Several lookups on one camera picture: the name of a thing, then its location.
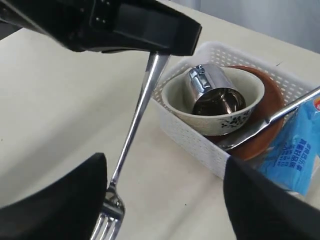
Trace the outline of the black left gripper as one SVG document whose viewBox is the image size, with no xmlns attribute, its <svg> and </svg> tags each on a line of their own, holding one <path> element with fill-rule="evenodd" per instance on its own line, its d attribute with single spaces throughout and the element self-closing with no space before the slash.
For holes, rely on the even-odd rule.
<svg viewBox="0 0 320 240">
<path fill-rule="evenodd" d="M 156 0 L 3 0 L 2 22 L 73 52 L 194 54 L 202 26 Z"/>
</svg>

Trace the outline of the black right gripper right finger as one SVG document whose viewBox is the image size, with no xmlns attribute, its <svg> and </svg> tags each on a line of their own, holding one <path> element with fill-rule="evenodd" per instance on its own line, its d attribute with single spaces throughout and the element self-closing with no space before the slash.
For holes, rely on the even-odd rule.
<svg viewBox="0 0 320 240">
<path fill-rule="evenodd" d="M 224 202 L 238 240 L 318 240 L 320 211 L 230 156 Z"/>
</svg>

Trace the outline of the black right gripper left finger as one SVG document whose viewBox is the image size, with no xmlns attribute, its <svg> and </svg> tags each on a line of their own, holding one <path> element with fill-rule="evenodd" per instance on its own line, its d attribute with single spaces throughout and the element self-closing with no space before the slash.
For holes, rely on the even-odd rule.
<svg viewBox="0 0 320 240">
<path fill-rule="evenodd" d="M 0 209 L 2 240 L 89 240 L 107 187 L 97 152 L 46 188 Z"/>
</svg>

